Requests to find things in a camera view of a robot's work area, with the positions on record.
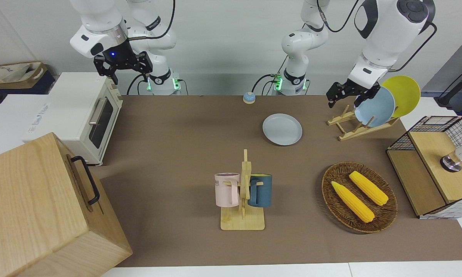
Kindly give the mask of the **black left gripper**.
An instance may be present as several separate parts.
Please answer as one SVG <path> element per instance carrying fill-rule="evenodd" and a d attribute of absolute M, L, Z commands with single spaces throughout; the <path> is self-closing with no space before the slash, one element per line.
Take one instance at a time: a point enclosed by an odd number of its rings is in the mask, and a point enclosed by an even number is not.
<path fill-rule="evenodd" d="M 352 80 L 347 80 L 344 84 L 334 82 L 327 91 L 328 107 L 333 108 L 338 100 L 348 96 L 357 96 L 354 100 L 354 107 L 359 107 L 365 100 L 373 99 L 381 86 L 378 82 L 370 88 L 365 88 Z"/>

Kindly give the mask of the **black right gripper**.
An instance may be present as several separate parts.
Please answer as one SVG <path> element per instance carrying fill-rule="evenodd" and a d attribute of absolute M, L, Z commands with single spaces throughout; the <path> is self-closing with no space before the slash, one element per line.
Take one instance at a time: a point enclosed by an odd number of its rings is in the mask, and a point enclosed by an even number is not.
<path fill-rule="evenodd" d="M 149 83 L 153 65 L 146 51 L 136 54 L 128 40 L 118 46 L 106 49 L 94 56 L 94 66 L 102 77 L 110 77 L 118 85 L 117 70 L 134 70 L 144 75 L 144 81 Z"/>

